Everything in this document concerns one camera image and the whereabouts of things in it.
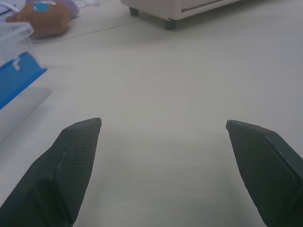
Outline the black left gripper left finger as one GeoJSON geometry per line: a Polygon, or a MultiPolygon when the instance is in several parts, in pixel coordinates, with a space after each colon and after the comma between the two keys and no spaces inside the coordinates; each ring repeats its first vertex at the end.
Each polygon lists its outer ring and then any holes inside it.
{"type": "Polygon", "coordinates": [[[63,129],[25,172],[0,208],[2,227],[71,227],[92,174],[102,121],[63,129]]]}

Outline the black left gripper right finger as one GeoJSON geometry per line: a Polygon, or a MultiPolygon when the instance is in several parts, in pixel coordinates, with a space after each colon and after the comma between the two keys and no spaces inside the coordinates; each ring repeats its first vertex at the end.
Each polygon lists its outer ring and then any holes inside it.
{"type": "Polygon", "coordinates": [[[303,225],[303,159],[276,132],[228,120],[239,173],[268,227],[303,225]]]}

